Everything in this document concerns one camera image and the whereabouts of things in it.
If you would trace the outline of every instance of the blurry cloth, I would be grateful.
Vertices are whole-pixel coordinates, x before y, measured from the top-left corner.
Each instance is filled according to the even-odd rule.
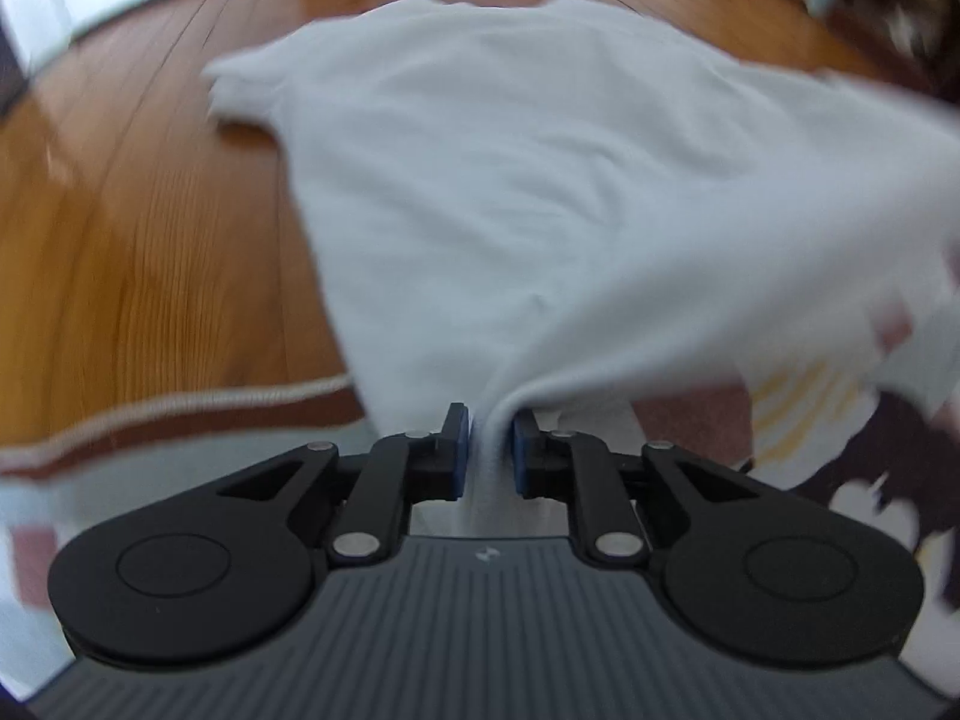
[[[824,419],[812,454],[770,437],[771,479],[803,483],[874,413],[857,383],[880,361],[875,318],[905,300],[923,319],[950,295],[954,113],[741,63],[623,9],[405,0],[205,74],[213,116],[280,141],[376,431],[472,409],[454,533],[558,521],[510,498],[500,450],[517,409],[626,448],[630,401],[737,380],[770,402],[785,365],[804,393],[835,373],[856,422]],[[778,466],[798,451],[803,472]]]

